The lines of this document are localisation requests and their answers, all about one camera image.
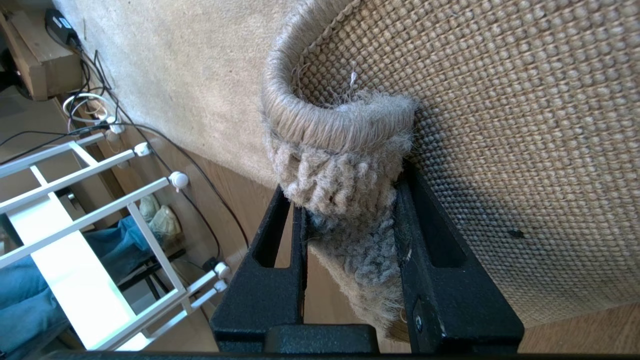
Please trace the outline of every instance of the black cable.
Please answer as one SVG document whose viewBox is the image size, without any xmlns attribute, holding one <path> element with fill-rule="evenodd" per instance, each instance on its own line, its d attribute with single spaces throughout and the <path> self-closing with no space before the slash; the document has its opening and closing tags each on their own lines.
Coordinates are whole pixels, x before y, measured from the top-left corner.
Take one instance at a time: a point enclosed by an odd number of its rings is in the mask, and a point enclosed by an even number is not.
<svg viewBox="0 0 640 360">
<path fill-rule="evenodd" d="M 62 45 L 63 47 L 68 47 L 64 44 L 62 44 L 56 37 L 54 37 L 50 32 L 49 32 L 49 28 L 45 25 L 45 28 L 47 30 L 47 34 L 49 34 L 49 36 L 51 38 L 53 38 L 53 40 L 57 43 L 59 43 L 60 45 Z M 145 141 L 147 142 L 147 144 L 149 145 L 149 147 L 152 149 L 153 153 L 156 155 L 156 157 L 158 158 L 158 160 L 163 164 L 163 166 L 165 167 L 165 169 L 167 169 L 167 171 L 169 171 L 169 173 L 171 174 L 173 171 L 171 170 L 171 168 L 169 167 L 169 165 L 164 161 L 164 159 L 162 159 L 162 157 L 160 157 L 160 154 L 158 154 L 157 151 L 155 151 L 155 149 L 153 148 L 153 146 L 151 146 L 150 141 L 147 139 L 147 137 L 142 133 L 142 131 L 140 131 L 140 129 L 138 128 L 138 125 L 136 125 L 133 120 L 131 120 L 131 117 L 129 116 L 129 114 L 127 114 L 123 109 L 120 108 L 120 102 L 118 100 L 117 97 L 115 97 L 113 95 L 113 93 L 111 93 L 111 83 L 109 82 L 109 80 L 107 79 L 105 73 L 104 73 L 104 67 L 102 67 L 102 61 L 100 60 L 100 58 L 98 57 L 98 50 L 96 49 L 95 52 L 93 53 L 93 60 L 89 59 L 89 56 L 86 55 L 86 53 L 83 51 L 82 47 L 80 44 L 76 44 L 76 49 L 80 54 L 80 64 L 82 67 L 82 74 L 81 76 L 84 74 L 84 78 L 86 79 L 86 83 L 80 88 L 80 91 L 78 91 L 74 98 L 71 100 L 70 103 L 70 109 L 69 109 L 69 121 L 72 122 L 73 121 L 73 109 L 75 106 L 75 103 L 77 101 L 78 95 L 83 92 L 84 88 L 87 88 L 86 92 L 91 92 L 92 90 L 97 90 L 100 89 L 100 95 L 104 95 L 104 92 L 106 91 L 109 96 L 114 99 L 116 101 L 116 115 L 115 115 L 115 122 L 118 122 L 118 110 L 122 111 L 122 113 L 128 118 L 129 122 L 131 124 L 126 124 L 126 123 L 122 123 L 122 125 L 129 125 L 129 126 L 134 126 L 136 127 L 136 130 L 138 130 L 138 133 L 142 136 L 142 138 L 145 139 Z M 86 62 L 91 63 L 92 67 L 91 68 L 89 65 L 87 65 Z M 93 72 L 94 74 L 96 74 L 98 76 L 98 80 L 100 81 L 101 85 L 100 87 L 97 88 L 90 88 L 90 80 L 91 80 L 91 72 Z M 198 169 L 198 171 L 200 172 L 200 174 L 207 180 L 207 182 L 209 183 L 209 186 L 211 187 L 211 189 L 216 193 L 216 195 L 218 196 L 218 198 L 220 198 L 220 200 L 222 201 L 222 204 L 226 207 L 226 209 L 229 211 L 229 213 L 231 214 L 231 216 L 234 218 L 234 220 L 236 221 L 236 224 L 238 225 L 238 228 L 240 228 L 240 231 L 242 232 L 243 238 L 244 238 L 244 243 L 247 246 L 247 249 L 249 248 L 249 241 L 248 238 L 246 237 L 246 234 L 244 233 L 244 229 L 242 227 L 242 225 L 240 224 L 240 221 L 238 221 L 236 214 L 231 210 L 231 208 L 229 207 L 229 205 L 227 204 L 227 202 L 225 201 L 225 199 L 222 198 L 222 196 L 220 195 L 220 193 L 218 192 L 218 189 L 216 189 L 216 187 L 213 185 L 213 183 L 211 182 L 211 180 L 206 176 L 206 174 L 204 173 L 204 171 L 202 171 L 202 169 L 200 168 L 200 166 L 195 162 L 195 160 L 189 156 L 189 154 L 187 154 L 186 152 L 184 152 L 178 145 L 176 145 L 173 141 L 171 141 L 166 135 L 162 134 L 161 132 L 159 132 L 156 129 L 153 129 L 152 127 L 145 127 L 145 126 L 140 126 L 142 128 L 147 128 L 155 133 L 157 133 L 158 135 L 162 136 L 167 142 L 169 142 L 170 144 L 172 144 L 178 151 L 180 151 L 183 155 L 185 155 L 185 157 L 187 157 L 187 159 L 192 162 L 192 164 L 194 164 L 194 166 Z M 72 134 L 73 132 L 69 133 L 69 134 L 65 134 L 65 135 L 61 135 L 58 138 L 55 138 L 54 140 L 39 145 L 38 147 L 35 147 L 33 149 L 30 149 L 26 152 L 23 152 L 21 154 L 18 154 L 8 160 L 5 160 L 3 162 L 9 162 L 11 160 L 17 159 L 25 154 L 28 154 L 29 152 L 35 151 L 45 145 L 48 145 L 49 143 L 55 142 L 56 140 L 59 140 L 65 136 L 68 136 L 70 134 Z M 181 194 L 185 197 L 185 199 L 187 199 L 187 201 L 193 206 L 193 208 L 196 210 L 196 212 L 200 215 L 200 218 L 202 218 L 202 220 L 204 221 L 205 225 L 207 226 L 207 228 L 209 229 L 209 232 L 211 233 L 211 235 L 213 236 L 213 239 L 216 242 L 216 247 L 218 248 L 217 254 L 216 254 L 216 258 L 219 258 L 220 254 L 221 254 L 221 246 L 220 246 L 220 241 L 218 240 L 218 237 L 216 236 L 216 233 L 213 231 L 213 228 L 211 227 L 211 225 L 209 224 L 209 222 L 207 221 L 207 219 L 204 217 L 204 214 L 202 213 L 202 211 L 200 211 L 200 208 L 193 202 L 193 200 L 184 192 L 181 191 Z"/>
<path fill-rule="evenodd" d="M 129 117 L 129 116 L 124 112 L 124 110 L 122 110 L 120 108 L 120 101 L 118 100 L 118 98 L 115 98 L 115 100 L 116 100 L 115 122 L 118 122 L 118 110 L 122 111 L 122 113 L 125 114 L 127 117 Z M 173 170 L 171 169 L 169 164 L 167 164 L 166 161 L 164 159 L 162 159 L 162 156 L 160 156 L 160 154 L 158 154 L 158 152 L 153 148 L 153 146 L 151 146 L 151 142 L 149 141 L 149 139 L 140 131 L 140 129 L 138 129 L 138 126 L 136 124 L 133 124 L 133 123 L 132 124 L 127 124 L 125 122 L 121 122 L 121 124 L 125 125 L 125 126 L 134 126 L 134 128 L 136 130 L 138 130 L 138 132 L 140 133 L 142 138 L 145 139 L 145 141 L 147 142 L 149 148 L 156 155 L 158 161 L 160 161 L 160 163 L 164 166 L 164 168 L 167 170 L 167 172 L 169 172 L 169 174 L 173 173 Z M 171 143 L 174 147 L 177 147 L 177 145 L 173 141 L 169 140 L 164 134 L 160 133 L 158 130 L 154 129 L 154 132 L 160 134 L 166 141 Z M 219 259 L 220 258 L 220 254 L 222 253 L 222 246 L 220 245 L 220 241 L 218 240 L 218 237 L 216 236 L 215 231 L 213 231 L 213 228 L 211 227 L 211 224 L 209 223 L 209 221 L 207 221 L 207 218 L 204 216 L 204 214 L 202 213 L 200 208 L 195 204 L 195 202 L 191 199 L 191 197 L 189 197 L 189 195 L 187 195 L 187 193 L 184 192 L 184 190 L 181 190 L 180 193 L 191 204 L 193 209 L 198 213 L 198 215 L 200 216 L 200 218 L 202 219 L 204 224 L 207 226 L 207 229 L 211 233 L 211 236 L 213 236 L 213 240 L 216 242 L 216 248 L 217 248 L 216 259 Z"/>
<path fill-rule="evenodd" d="M 49 140 L 48 142 L 41 143 L 40 145 L 34 146 L 34 147 L 30 148 L 29 150 L 23 151 L 20 154 L 14 155 L 11 158 L 3 160 L 0 163 L 0 165 L 4 165 L 4 164 L 6 164 L 8 162 L 16 160 L 17 158 L 21 158 L 21 157 L 25 156 L 26 154 L 29 154 L 30 152 L 34 152 L 34 151 L 36 151 L 36 150 L 38 150 L 38 149 L 40 149 L 42 147 L 45 147 L 45 146 L 49 145 L 50 143 L 56 142 L 56 141 L 58 141 L 58 140 L 60 140 L 60 139 L 62 139 L 64 137 L 66 137 L 66 136 L 71 136 L 71 135 L 76 135 L 76 134 L 81 135 L 81 134 L 84 134 L 84 133 L 88 133 L 91 130 L 104 129 L 104 128 L 105 128 L 104 125 L 81 127 L 80 129 L 73 130 L 70 133 L 66 133 L 66 134 L 62 134 L 60 136 L 57 136 L 56 138 L 54 138 L 52 140 Z"/>
<path fill-rule="evenodd" d="M 200 265 L 198 265 L 198 264 L 196 264 L 196 263 L 194 263 L 193 261 L 190 261 L 190 260 L 185 260 L 185 259 L 176 259 L 176 260 L 174 260 L 174 261 L 181 261 L 181 262 L 183 262 L 183 263 L 191 264 L 193 267 L 200 269 L 200 271 L 203 271 L 203 272 L 205 272 L 205 273 L 206 273 L 206 272 L 208 272 L 207 270 L 204 270 L 204 269 L 202 268 L 202 266 L 200 266 Z"/>
<path fill-rule="evenodd" d="M 66 135 L 66 133 L 55 133 L 52 131 L 36 131 L 36 130 L 27 130 L 27 131 L 21 131 L 17 134 L 11 135 L 8 138 L 4 139 L 4 141 L 0 142 L 0 146 L 8 143 L 11 139 L 14 139 L 20 135 L 24 135 L 24 134 L 45 134 L 45 135 Z"/>
<path fill-rule="evenodd" d="M 127 113 L 122 110 L 120 108 L 120 111 L 122 111 L 122 113 L 129 118 L 129 120 L 131 121 L 131 118 L 127 115 Z M 238 228 L 240 229 L 240 232 L 243 235 L 244 238 L 244 244 L 246 245 L 247 249 L 249 248 L 249 240 L 246 236 L 246 233 L 244 232 L 244 229 L 242 227 L 242 225 L 240 224 L 240 220 L 238 220 L 236 213 L 234 213 L 233 210 L 231 210 L 231 207 L 227 204 L 227 202 L 225 201 L 225 199 L 222 197 L 222 195 L 220 194 L 220 192 L 218 191 L 218 189 L 216 188 L 215 185 L 213 185 L 213 182 L 209 179 L 209 177 L 207 176 L 207 174 L 204 172 L 204 170 L 202 170 L 202 168 L 200 167 L 200 165 L 198 165 L 198 163 L 191 157 L 191 155 L 189 155 L 184 149 L 182 149 L 181 147 L 179 147 L 176 143 L 174 143 L 173 141 L 171 141 L 165 134 L 161 133 L 160 131 L 154 129 L 153 127 L 150 126 L 146 126 L 146 125 L 139 125 L 139 124 L 127 124 L 126 122 L 121 122 L 120 125 L 125 125 L 125 126 L 134 126 L 134 127 L 139 127 L 142 129 L 147 129 L 149 131 L 153 131 L 155 133 L 157 133 L 159 136 L 161 136 L 162 138 L 164 138 L 167 142 L 169 142 L 174 148 L 176 148 L 185 158 L 187 158 L 187 160 L 189 160 L 193 166 L 195 166 L 195 168 L 198 170 L 198 172 L 200 173 L 200 175 L 202 175 L 202 177 L 207 181 L 207 184 L 209 185 L 209 187 L 211 187 L 211 190 L 213 190 L 214 193 L 216 193 L 216 195 L 218 196 L 218 198 L 220 199 L 220 202 L 222 202 L 223 206 L 227 209 L 227 211 L 229 212 L 229 214 L 231 215 L 231 217 L 234 219 L 234 221 L 236 222 L 236 225 L 238 226 Z"/>
</svg>

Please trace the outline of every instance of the screw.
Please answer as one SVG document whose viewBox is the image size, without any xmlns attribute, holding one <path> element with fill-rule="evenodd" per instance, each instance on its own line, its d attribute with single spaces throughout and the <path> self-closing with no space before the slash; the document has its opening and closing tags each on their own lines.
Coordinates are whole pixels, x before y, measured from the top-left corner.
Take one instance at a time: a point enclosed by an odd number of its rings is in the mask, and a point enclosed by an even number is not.
<svg viewBox="0 0 640 360">
<path fill-rule="evenodd" d="M 415 328 L 418 332 L 422 332 L 422 318 L 420 315 L 415 317 Z"/>
</svg>

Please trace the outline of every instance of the wooden floor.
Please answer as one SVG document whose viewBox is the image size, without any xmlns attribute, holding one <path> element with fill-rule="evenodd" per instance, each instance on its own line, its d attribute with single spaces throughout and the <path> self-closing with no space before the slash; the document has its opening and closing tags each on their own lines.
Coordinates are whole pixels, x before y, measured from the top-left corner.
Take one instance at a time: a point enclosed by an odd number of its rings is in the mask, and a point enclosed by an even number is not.
<svg viewBox="0 0 640 360">
<path fill-rule="evenodd" d="M 150 136 L 150 138 L 154 148 L 169 166 L 189 175 L 191 184 L 188 192 L 201 208 L 208 221 L 210 221 L 220 239 L 222 258 L 233 269 L 236 269 L 246 252 L 246 246 L 232 217 L 187 159 L 162 139 L 156 136 Z M 130 148 L 142 141 L 139 134 L 133 129 L 128 129 L 123 139 L 123 149 Z M 101 146 L 101 150 L 106 156 L 111 154 L 111 151 L 104 144 Z M 273 194 L 273 189 L 257 184 L 197 155 L 192 154 L 192 156 L 205 170 L 218 187 L 222 196 L 236 212 L 251 241 L 262 220 Z M 158 177 L 168 175 L 166 170 L 151 156 L 134 158 L 131 160 L 129 168 L 116 168 L 114 173 L 125 193 L 129 193 Z M 204 226 L 204 223 L 188 202 L 172 190 L 163 190 L 157 195 L 160 202 L 171 206 L 179 217 L 185 233 L 185 240 L 181 245 L 186 248 L 190 260 L 200 264 L 214 256 L 217 251 L 216 244 L 206 226 Z M 289 226 L 286 228 L 287 230 L 283 235 L 283 242 L 280 246 L 277 266 L 287 265 L 286 259 L 291 245 L 291 232 Z M 312 256 L 310 256 L 308 263 L 305 322 L 359 322 L 328 272 Z M 208 331 L 206 325 L 202 325 L 202 323 L 200 325 L 202 328 L 199 331 Z M 202 341 L 211 341 L 209 335 L 203 334 L 202 336 L 204 339 Z M 167 344 L 169 343 L 178 344 L 180 342 L 170 341 Z M 164 347 L 161 350 L 203 351 L 209 349 L 212 345 L 191 345 L 189 348 L 172 348 L 171 346 L 173 345 Z M 403 343 L 386 341 L 381 344 L 381 351 L 408 352 L 409 346 Z M 631 304 L 527 329 L 520 351 L 640 354 L 640 305 Z"/>
</svg>

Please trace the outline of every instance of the white metal rack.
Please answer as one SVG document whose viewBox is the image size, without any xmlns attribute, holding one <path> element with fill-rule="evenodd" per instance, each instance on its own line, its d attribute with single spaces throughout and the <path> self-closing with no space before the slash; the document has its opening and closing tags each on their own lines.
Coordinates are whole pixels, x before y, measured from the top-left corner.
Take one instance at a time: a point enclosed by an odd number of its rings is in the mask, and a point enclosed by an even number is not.
<svg viewBox="0 0 640 360">
<path fill-rule="evenodd" d="M 142 218 L 135 202 L 168 186 L 170 182 L 165 177 L 75 221 L 71 219 L 53 192 L 135 157 L 135 153 L 128 150 L 96 161 L 83 146 L 103 138 L 100 133 L 63 143 L 0 167 L 0 177 L 29 168 L 40 182 L 40 187 L 0 203 L 0 213 L 7 214 L 24 242 L 24 246 L 0 257 L 0 268 L 31 255 L 88 350 L 141 350 L 226 286 L 218 281 L 211 290 L 191 302 L 189 297 L 213 282 L 216 273 L 208 272 L 185 288 Z M 74 151 L 87 166 L 48 183 L 36 163 L 65 151 Z M 173 285 L 173 290 L 138 315 L 134 314 L 79 231 L 124 207 L 141 229 Z M 177 315 L 152 334 L 147 334 L 149 325 L 179 307 L 182 309 Z"/>
</svg>

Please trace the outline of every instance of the electrical cord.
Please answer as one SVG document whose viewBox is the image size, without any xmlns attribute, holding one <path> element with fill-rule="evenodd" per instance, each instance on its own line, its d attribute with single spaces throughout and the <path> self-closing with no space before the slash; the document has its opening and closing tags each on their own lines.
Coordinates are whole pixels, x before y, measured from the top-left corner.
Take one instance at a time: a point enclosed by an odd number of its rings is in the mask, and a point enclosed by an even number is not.
<svg viewBox="0 0 640 360">
<path fill-rule="evenodd" d="M 56 142 L 56 141 L 58 141 L 58 140 L 60 140 L 60 139 L 62 139 L 62 138 L 65 138 L 65 137 L 67 137 L 67 136 L 73 136 L 73 135 L 76 135 L 76 134 L 81 135 L 81 134 L 88 133 L 88 132 L 90 132 L 91 130 L 95 130 L 95 129 L 104 129 L 105 127 L 108 127 L 108 126 L 105 126 L 105 125 L 97 125 L 97 126 L 81 127 L 80 129 L 73 130 L 73 131 L 71 131 L 71 132 L 69 132 L 69 133 L 61 134 L 60 136 L 57 136 L 56 138 L 54 138 L 54 139 L 52 139 L 52 140 L 49 140 L 48 142 L 41 143 L 40 145 L 34 146 L 34 147 L 30 148 L 29 150 L 25 150 L 25 151 L 21 152 L 20 154 L 16 154 L 16 155 L 12 156 L 11 158 L 8 158 L 8 159 L 6 159 L 6 160 L 3 160 L 3 161 L 0 163 L 0 165 L 4 165 L 4 164 L 6 164 L 6 163 L 9 163 L 9 162 L 11 162 L 11 161 L 13 161 L 13 160 L 16 160 L 17 158 L 21 158 L 21 157 L 25 156 L 26 154 L 29 154 L 29 153 L 31 153 L 31 152 L 34 152 L 34 151 L 38 150 L 38 149 L 41 149 L 42 147 L 45 147 L 45 146 L 49 145 L 50 143 Z"/>
<path fill-rule="evenodd" d="M 48 31 L 47 29 L 47 33 L 49 34 L 50 37 L 54 38 L 54 36 L 51 35 L 51 33 Z M 171 168 L 167 165 L 167 163 L 160 157 L 160 155 L 158 154 L 157 151 L 155 151 L 155 149 L 153 149 L 153 146 L 151 146 L 151 143 L 149 142 L 149 140 L 147 139 L 147 137 L 144 135 L 144 133 L 140 130 L 140 127 L 143 129 L 148 129 L 150 131 L 153 131 L 155 133 L 157 133 L 159 136 L 161 136 L 162 138 L 164 138 L 167 142 L 169 142 L 170 144 L 172 144 L 179 152 L 182 153 L 183 156 L 185 156 L 198 170 L 198 172 L 200 173 L 200 175 L 202 175 L 202 177 L 207 181 L 207 184 L 209 185 L 209 187 L 211 188 L 211 190 L 213 190 L 213 192 L 216 194 L 216 196 L 218 196 L 218 198 L 220 199 L 220 201 L 222 202 L 223 206 L 227 209 L 227 211 L 231 214 L 232 218 L 234 219 L 234 221 L 236 222 L 236 225 L 238 226 L 238 228 L 240 229 L 240 232 L 242 233 L 243 236 L 243 240 L 244 240 L 244 244 L 246 245 L 247 249 L 249 248 L 249 239 L 247 238 L 247 235 L 244 231 L 244 228 L 242 227 L 242 225 L 240 224 L 240 221 L 238 220 L 236 213 L 233 212 L 233 210 L 231 210 L 231 207 L 227 204 L 227 202 L 225 201 L 225 199 L 222 197 L 222 195 L 220 194 L 220 192 L 218 191 L 218 189 L 215 187 L 215 185 L 213 184 L 213 182 L 209 179 L 209 177 L 206 175 L 206 173 L 202 170 L 202 168 L 200 167 L 200 165 L 198 165 L 198 163 L 186 152 L 184 151 L 182 148 L 180 148 L 176 143 L 174 143 L 173 141 L 171 141 L 166 135 L 162 134 L 161 132 L 159 132 L 158 130 L 152 128 L 152 127 L 148 127 L 148 126 L 141 126 L 141 125 L 137 125 L 133 122 L 133 120 L 131 119 L 131 117 L 129 116 L 129 114 L 127 114 L 126 111 L 124 111 L 123 109 L 120 108 L 120 103 L 118 98 L 112 93 L 111 89 L 111 83 L 109 82 L 109 80 L 106 78 L 106 75 L 104 73 L 104 67 L 102 66 L 102 61 L 100 60 L 99 56 L 98 56 L 98 50 L 96 49 L 95 52 L 93 53 L 93 59 L 89 59 L 88 55 L 83 51 L 81 44 L 76 44 L 76 49 L 80 55 L 80 60 L 81 60 L 81 65 L 83 65 L 83 72 L 84 72 L 84 68 L 86 67 L 87 73 L 88 75 L 86 76 L 86 85 L 82 87 L 82 89 L 84 89 L 85 87 L 87 88 L 87 92 L 86 93 L 91 93 L 92 90 L 97 90 L 100 89 L 101 93 L 98 97 L 100 100 L 103 100 L 105 102 L 109 102 L 107 101 L 105 98 L 103 98 L 102 95 L 104 95 L 104 92 L 107 92 L 107 94 L 109 94 L 110 98 L 114 99 L 116 102 L 116 106 L 115 106 L 115 122 L 118 122 L 118 110 L 120 110 L 123 115 L 125 115 L 127 117 L 127 120 L 129 120 L 130 124 L 127 124 L 125 122 L 121 122 L 121 125 L 129 125 L 129 126 L 134 126 L 136 128 L 136 130 L 138 131 L 138 133 L 142 136 L 142 138 L 145 139 L 145 141 L 149 144 L 149 147 L 153 150 L 153 153 L 157 156 L 158 160 L 164 165 L 164 167 L 167 169 L 167 171 L 171 171 Z M 100 81 L 100 84 L 102 85 L 101 87 L 98 87 L 96 89 L 91 89 L 89 88 L 89 82 L 90 82 L 90 77 L 91 77 L 91 72 L 93 72 L 94 74 L 96 74 L 98 76 L 98 79 Z M 75 96 L 73 97 L 73 99 L 71 100 L 70 104 L 71 106 L 73 106 L 73 104 L 75 103 L 75 101 L 77 100 L 77 98 L 79 96 L 84 96 L 84 95 L 80 95 L 80 93 L 75 94 Z M 65 113 L 67 113 L 67 101 L 65 101 L 65 104 L 63 105 L 63 110 L 65 111 Z M 73 116 L 73 114 L 76 112 L 77 107 L 74 108 L 68 115 L 69 115 L 69 128 L 70 128 L 70 123 L 72 120 L 78 120 L 78 121 L 86 121 L 86 119 L 82 119 L 82 118 L 75 118 Z M 217 237 L 215 236 L 215 233 L 213 231 L 213 229 L 211 228 L 211 225 L 209 224 L 209 222 L 206 220 L 206 218 L 204 217 L 204 215 L 202 214 L 202 212 L 200 211 L 200 209 L 196 206 L 196 204 L 193 202 L 193 200 L 191 200 L 191 198 L 183 191 L 181 192 L 183 194 L 183 196 L 185 196 L 185 198 L 187 199 L 187 201 L 193 206 L 193 208 L 196 210 L 196 212 L 200 215 L 200 217 L 202 218 L 202 220 L 205 222 L 205 224 L 207 225 L 207 227 L 209 228 L 211 234 L 213 235 L 215 241 L 216 241 L 216 245 L 218 248 L 218 256 L 220 256 L 221 253 L 221 247 L 220 247 L 220 242 L 218 241 Z"/>
<path fill-rule="evenodd" d="M 83 100 L 82 102 L 80 102 L 78 105 L 76 105 L 73 110 L 69 111 L 70 105 L 73 104 L 77 99 L 79 98 L 86 98 L 86 100 Z M 88 102 L 89 100 L 92 99 L 100 99 L 101 101 L 105 102 L 106 104 L 110 105 L 112 108 L 116 108 L 115 104 L 113 104 L 113 101 L 98 95 L 98 94 L 93 94 L 91 92 L 79 92 L 77 94 L 75 94 L 73 97 L 69 97 L 63 104 L 62 104 L 62 111 L 65 112 L 66 115 L 69 116 L 69 119 L 73 119 L 76 121 L 80 121 L 80 122 L 87 122 L 89 124 L 96 124 L 99 122 L 102 122 L 102 120 L 97 119 L 97 120 L 92 120 L 92 119 L 84 119 L 82 117 L 77 117 L 74 116 L 74 114 L 76 113 L 76 111 L 80 108 L 80 106 L 82 106 L 82 104 Z"/>
<path fill-rule="evenodd" d="M 82 106 L 83 104 L 85 104 L 87 100 L 83 100 L 82 102 L 80 102 L 78 105 L 76 105 L 76 107 L 71 111 L 71 114 L 76 113 L 76 111 L 80 108 L 80 106 Z M 73 122 L 73 117 L 71 115 L 69 115 L 69 120 L 67 121 L 67 132 L 70 133 L 71 132 L 71 123 Z"/>
<path fill-rule="evenodd" d="M 20 136 L 20 135 L 24 135 L 24 134 L 45 134 L 45 135 L 66 135 L 65 133 L 55 133 L 52 131 L 36 131 L 36 130 L 27 130 L 27 131 L 21 131 L 17 134 L 11 135 L 8 138 L 4 139 L 2 142 L 0 142 L 0 146 L 8 143 L 9 141 L 13 140 L 14 138 Z"/>
<path fill-rule="evenodd" d="M 200 265 L 198 265 L 198 264 L 194 263 L 193 261 L 189 261 L 189 260 L 185 260 L 185 259 L 175 259 L 174 261 L 181 261 L 181 262 L 183 262 L 183 263 L 191 264 L 192 266 L 194 266 L 194 267 L 196 267 L 196 268 L 200 269 L 200 271 L 203 271 L 203 272 L 205 272 L 205 273 L 206 273 L 206 272 L 208 272 L 207 270 L 204 270 L 204 269 L 202 268 L 202 266 L 200 266 Z"/>
<path fill-rule="evenodd" d="M 120 111 L 127 116 L 127 118 L 129 118 L 128 115 L 126 115 L 126 113 L 120 108 Z M 238 229 L 240 229 L 240 232 L 242 233 L 243 239 L 244 239 L 244 244 L 246 245 L 247 249 L 249 248 L 249 240 L 246 236 L 246 233 L 244 232 L 244 228 L 242 227 L 242 225 L 240 224 L 240 220 L 238 220 L 238 217 L 236 216 L 236 213 L 234 213 L 233 210 L 231 210 L 231 207 L 229 206 L 229 204 L 226 202 L 226 200 L 222 197 L 222 194 L 220 194 L 220 192 L 218 191 L 218 189 L 216 188 L 215 185 L 213 185 L 213 182 L 211 181 L 211 179 L 209 179 L 209 177 L 207 176 L 207 174 L 204 172 L 204 170 L 202 170 L 202 168 L 200 167 L 200 165 L 191 157 L 191 155 L 189 155 L 183 148 L 179 147 L 176 143 L 174 143 L 173 141 L 171 141 L 171 139 L 169 139 L 165 134 L 161 133 L 160 131 L 154 129 L 153 127 L 150 126 L 146 126 L 146 125 L 141 125 L 141 124 L 128 124 L 126 122 L 121 122 L 118 125 L 125 125 L 125 126 L 133 126 L 136 128 L 142 128 L 142 129 L 146 129 L 149 131 L 153 131 L 156 134 L 158 134 L 159 136 L 161 136 L 162 138 L 164 138 L 167 142 L 169 142 L 174 148 L 176 148 L 176 150 L 178 150 L 185 158 L 187 158 L 187 160 L 189 160 L 189 162 L 191 162 L 193 164 L 193 166 L 195 166 L 195 168 L 198 170 L 198 172 L 200 173 L 200 175 L 207 181 L 207 184 L 209 185 L 209 187 L 211 188 L 211 190 L 213 190 L 213 192 L 216 194 L 216 196 L 218 196 L 218 198 L 220 199 L 220 202 L 222 202 L 222 205 L 225 207 L 225 209 L 227 209 L 227 211 L 229 212 L 229 214 L 231 215 L 231 217 L 234 219 L 234 222 L 236 223 L 236 225 L 238 226 Z M 147 141 L 147 143 L 149 143 L 148 139 L 146 136 L 142 135 L 145 139 L 145 141 Z M 164 167 L 170 171 L 170 167 L 166 164 L 166 162 L 161 161 L 161 163 L 163 163 Z"/>
</svg>

